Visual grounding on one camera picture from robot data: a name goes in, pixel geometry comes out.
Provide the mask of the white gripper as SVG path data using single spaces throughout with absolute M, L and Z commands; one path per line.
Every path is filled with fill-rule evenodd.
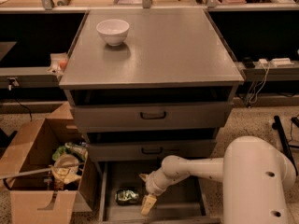
M 161 196 L 173 184 L 174 178 L 167 176 L 162 168 L 151 172 L 149 175 L 139 174 L 139 177 L 145 182 L 148 192 L 141 205 L 141 214 L 146 216 L 157 202 L 156 196 Z

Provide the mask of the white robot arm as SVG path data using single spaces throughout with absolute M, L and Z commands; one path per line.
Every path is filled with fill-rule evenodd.
M 295 183 L 295 167 L 261 138 L 235 139 L 222 158 L 165 157 L 158 170 L 140 176 L 147 191 L 141 213 L 148 214 L 168 187 L 190 176 L 222 183 L 224 224 L 288 224 L 284 192 Z

